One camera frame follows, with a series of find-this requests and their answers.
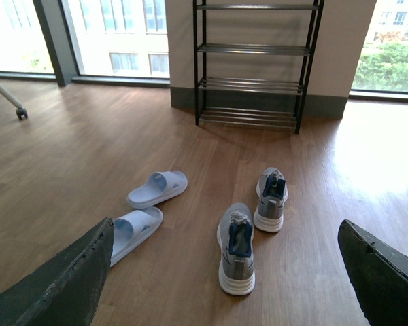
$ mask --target slide sandal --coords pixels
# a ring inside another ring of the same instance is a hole
[[[180,171],[155,172],[144,185],[129,193],[127,202],[136,209],[144,209],[180,195],[187,186],[188,179]]]
[[[146,240],[163,221],[163,213],[156,207],[133,211],[114,220],[114,248],[110,267]]]

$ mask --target glass window pane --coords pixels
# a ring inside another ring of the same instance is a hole
[[[156,17],[157,17],[157,31],[166,32],[165,1],[155,0],[155,5],[156,5]]]
[[[124,25],[124,13],[122,12],[122,1],[112,0],[112,7],[114,9],[116,31],[123,32],[125,31],[125,25]]]
[[[145,0],[145,20],[147,32],[157,32],[153,0]]]
[[[31,0],[0,1],[0,71],[54,72]]]
[[[377,0],[353,90],[408,92],[408,12],[401,11],[406,5]]]
[[[103,19],[106,32],[114,32],[116,30],[114,12],[110,0],[101,0],[101,9],[103,10]]]
[[[97,26],[97,17],[92,6],[92,0],[80,0],[84,24],[87,31],[91,31]]]
[[[150,54],[151,74],[165,75],[169,73],[169,59],[167,54]]]
[[[123,1],[122,2],[122,9],[124,11],[124,21],[125,21],[125,29],[126,31],[132,31],[134,29],[133,24],[133,9],[132,9],[132,1]]]
[[[111,53],[112,70],[114,73],[139,70],[137,54]]]
[[[61,0],[70,31],[80,75],[153,77],[149,53],[167,55],[165,33],[148,33],[147,23],[156,31],[166,25],[164,16],[154,15],[154,2],[147,0]],[[152,19],[146,20],[146,8]],[[88,31],[85,12],[93,18]],[[165,12],[163,6],[160,15]],[[106,25],[111,32],[106,33]],[[154,65],[158,78],[169,78],[167,60]]]

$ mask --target black metal shoe rack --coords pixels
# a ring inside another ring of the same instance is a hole
[[[207,4],[207,0],[193,0],[194,28],[194,97],[195,124],[200,121],[219,122],[265,128],[282,128],[299,133],[307,95],[311,66],[319,33],[324,0],[313,0],[312,4],[268,4],[268,5],[225,5]],[[305,46],[275,46],[256,44],[219,44],[207,42],[207,11],[209,10],[303,10],[311,11]],[[201,11],[201,28],[197,26],[197,14]],[[198,44],[198,32],[202,40]],[[302,56],[303,62],[299,81],[277,81],[264,79],[220,78],[207,75],[207,53],[268,54],[274,56]],[[278,112],[259,109],[242,109],[207,105],[208,90],[235,90],[254,93],[291,94],[296,97],[293,112]]]

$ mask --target sneaker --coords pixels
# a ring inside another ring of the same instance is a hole
[[[221,250],[219,284],[232,295],[245,295],[254,288],[254,226],[249,208],[240,202],[226,210],[218,226]]]
[[[288,198],[286,180],[276,168],[267,168],[257,183],[260,198],[254,213],[254,225],[266,232],[278,232],[284,221],[284,203]]]

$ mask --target hardwood floor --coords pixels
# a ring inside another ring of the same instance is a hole
[[[350,101],[342,120],[305,118],[300,135],[194,125],[169,90],[0,81],[0,293],[104,217],[157,170],[181,170],[161,227],[107,277],[93,326],[368,325],[337,230],[350,219],[408,255],[408,105]],[[233,202],[254,212],[261,172],[289,198],[278,234],[256,230],[256,287],[225,294],[216,228]]]

